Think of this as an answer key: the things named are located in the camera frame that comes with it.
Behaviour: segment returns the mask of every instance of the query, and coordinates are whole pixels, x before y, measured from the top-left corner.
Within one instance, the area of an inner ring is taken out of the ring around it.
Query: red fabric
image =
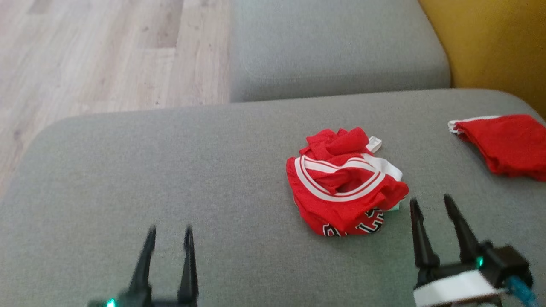
[[[334,133],[325,129],[306,138],[308,146],[300,150],[300,155],[306,155],[314,160],[321,160],[340,166],[349,158],[362,157],[366,153],[373,156],[366,148],[368,136],[357,127],[347,132],[339,129]],[[350,191],[367,180],[369,174],[361,169],[343,169],[335,174],[324,174],[310,171],[311,176],[330,193]]]
[[[492,173],[546,181],[546,128],[531,116],[457,122],[455,129],[479,148]]]
[[[300,155],[327,161],[337,166],[342,165],[351,157],[358,157],[364,153],[373,156],[371,151],[366,148],[368,136],[360,127],[349,132],[339,129],[337,133],[325,129],[306,139],[308,146],[300,150]]]
[[[395,167],[386,160],[378,168],[370,164],[375,160],[378,165],[378,158],[366,149],[368,137],[361,128],[340,129],[338,133],[326,129],[308,137],[307,142],[300,150],[302,157],[291,157],[286,163],[301,217],[320,235],[378,231],[383,210],[408,194],[406,184],[387,174],[393,172],[387,164]]]

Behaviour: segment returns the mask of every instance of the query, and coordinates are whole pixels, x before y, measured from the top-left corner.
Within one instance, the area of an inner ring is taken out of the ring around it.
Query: gray sofa
[[[232,101],[449,87],[417,0],[232,3]]]
[[[513,244],[546,299],[544,183],[491,174],[447,122],[538,115],[487,90],[317,97],[68,119],[37,136],[0,204],[0,305],[83,306],[127,286],[147,228],[151,283],[174,297],[186,224],[199,306],[411,306],[407,204],[381,232],[325,238],[300,218],[284,164],[324,128],[362,127],[420,200],[435,251],[458,259],[451,193],[479,239]],[[518,306],[513,300],[505,306]]]

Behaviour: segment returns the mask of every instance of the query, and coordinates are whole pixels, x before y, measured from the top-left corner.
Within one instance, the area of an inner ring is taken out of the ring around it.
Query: green led light
[[[476,268],[479,269],[483,266],[483,257],[479,256],[476,258]]]

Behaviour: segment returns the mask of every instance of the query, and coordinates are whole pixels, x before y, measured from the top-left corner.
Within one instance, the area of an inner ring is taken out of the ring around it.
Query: white tag
[[[471,117],[469,119],[465,120],[452,120],[447,122],[447,128],[449,131],[453,134],[463,134],[462,131],[459,131],[457,129],[457,123],[461,121],[475,121],[475,120],[491,120],[501,117],[500,115],[490,115],[490,116],[478,116],[478,117]]]
[[[374,136],[371,136],[368,139],[368,145],[366,145],[366,149],[372,152],[372,154],[375,154],[375,152],[381,148],[382,141]]]

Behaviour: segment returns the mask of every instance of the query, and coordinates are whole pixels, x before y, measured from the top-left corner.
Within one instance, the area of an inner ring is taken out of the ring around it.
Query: yellow pillow
[[[420,0],[454,87],[505,91],[546,118],[546,1]]]

